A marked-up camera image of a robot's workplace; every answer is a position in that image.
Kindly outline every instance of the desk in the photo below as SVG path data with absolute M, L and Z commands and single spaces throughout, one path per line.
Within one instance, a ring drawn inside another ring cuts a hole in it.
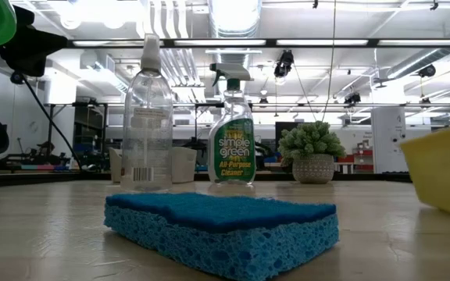
M 120 191 L 107 181 L 0 187 L 0 281 L 220 280 L 103 226 L 105 196 Z M 419 203 L 411 184 L 258 182 L 242 190 L 197 182 L 172 190 L 183 191 L 335 203 L 340 242 L 275 281 L 450 281 L 450 215 Z

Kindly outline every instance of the cleaning spray bottle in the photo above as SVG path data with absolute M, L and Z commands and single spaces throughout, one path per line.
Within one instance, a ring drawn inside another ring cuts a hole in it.
M 159 37 L 146 34 L 141 70 L 124 102 L 121 187 L 160 191 L 171 187 L 173 98 L 161 75 Z
M 251 79 L 249 72 L 238 64 L 213 63 L 216 79 L 227 79 L 224 114 L 209 132 L 208 171 L 212 183 L 251 184 L 255 179 L 255 134 L 253 116 L 241 81 Z

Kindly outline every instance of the sponge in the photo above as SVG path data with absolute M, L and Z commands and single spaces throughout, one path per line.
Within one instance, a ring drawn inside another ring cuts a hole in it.
M 203 194 L 116 194 L 105 225 L 194 269 L 235 280 L 265 280 L 338 241 L 334 205 L 302 205 Z

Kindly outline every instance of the yellow bin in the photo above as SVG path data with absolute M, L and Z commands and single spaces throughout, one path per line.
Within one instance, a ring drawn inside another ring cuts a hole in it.
M 401 147 L 420 201 L 450 212 L 450 128 Z

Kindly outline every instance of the workbench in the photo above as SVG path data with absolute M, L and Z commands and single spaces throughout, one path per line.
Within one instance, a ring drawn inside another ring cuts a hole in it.
M 0 281 L 220 280 L 103 226 L 105 197 L 119 192 L 109 181 L 0 187 Z M 196 182 L 171 192 L 335 203 L 340 242 L 276 281 L 450 281 L 450 215 L 419 203 L 411 183 L 263 181 L 249 189 Z

